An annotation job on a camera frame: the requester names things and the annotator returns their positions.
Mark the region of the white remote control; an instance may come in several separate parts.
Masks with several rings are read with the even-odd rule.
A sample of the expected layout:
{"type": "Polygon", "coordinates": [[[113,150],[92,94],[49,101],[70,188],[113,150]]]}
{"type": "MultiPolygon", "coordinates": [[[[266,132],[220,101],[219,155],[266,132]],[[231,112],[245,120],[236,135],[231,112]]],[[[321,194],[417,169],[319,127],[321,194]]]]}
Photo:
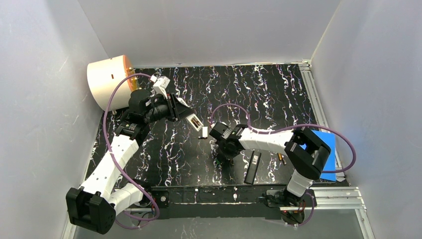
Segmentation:
{"type": "Polygon", "coordinates": [[[200,131],[203,128],[203,123],[199,120],[196,114],[190,114],[186,117],[187,122],[193,127],[194,130],[200,131]]]}

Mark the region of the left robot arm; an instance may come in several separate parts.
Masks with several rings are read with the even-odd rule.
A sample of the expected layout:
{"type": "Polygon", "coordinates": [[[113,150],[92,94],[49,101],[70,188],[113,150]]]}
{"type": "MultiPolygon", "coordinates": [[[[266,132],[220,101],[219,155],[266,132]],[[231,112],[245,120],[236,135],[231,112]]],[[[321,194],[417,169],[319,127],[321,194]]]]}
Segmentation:
{"type": "Polygon", "coordinates": [[[100,163],[79,188],[70,188],[66,194],[70,223],[104,235],[118,214],[144,197],[153,204],[154,217],[158,218],[156,201],[123,169],[143,144],[151,123],[161,119],[180,121],[194,114],[174,94],[150,96],[147,90],[133,91],[112,141],[105,136],[108,150],[100,163]]]}

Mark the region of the white battery cover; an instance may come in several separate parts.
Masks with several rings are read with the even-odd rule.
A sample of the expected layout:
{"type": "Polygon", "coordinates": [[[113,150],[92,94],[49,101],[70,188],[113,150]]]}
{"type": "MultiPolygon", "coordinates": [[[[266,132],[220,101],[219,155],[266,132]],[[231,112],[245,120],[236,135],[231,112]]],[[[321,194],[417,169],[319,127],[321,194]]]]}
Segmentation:
{"type": "Polygon", "coordinates": [[[206,138],[208,137],[208,127],[207,127],[207,126],[204,126],[204,127],[202,128],[201,137],[202,137],[203,139],[206,139],[206,138]]]}

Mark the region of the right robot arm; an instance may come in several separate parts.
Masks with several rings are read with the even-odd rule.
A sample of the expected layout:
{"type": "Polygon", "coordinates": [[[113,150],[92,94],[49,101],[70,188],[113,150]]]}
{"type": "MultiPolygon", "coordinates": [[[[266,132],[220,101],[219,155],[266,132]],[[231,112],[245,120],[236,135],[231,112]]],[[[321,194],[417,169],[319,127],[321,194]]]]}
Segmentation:
{"type": "Polygon", "coordinates": [[[218,161],[230,161],[247,149],[253,151],[245,184],[254,183],[262,151],[280,153],[290,160],[294,172],[287,186],[279,191],[269,190],[259,199],[268,207],[299,206],[310,186],[323,174],[331,154],[330,146],[305,126],[274,134],[259,134],[245,124],[229,128],[218,122],[209,135],[215,139],[218,161]]]}

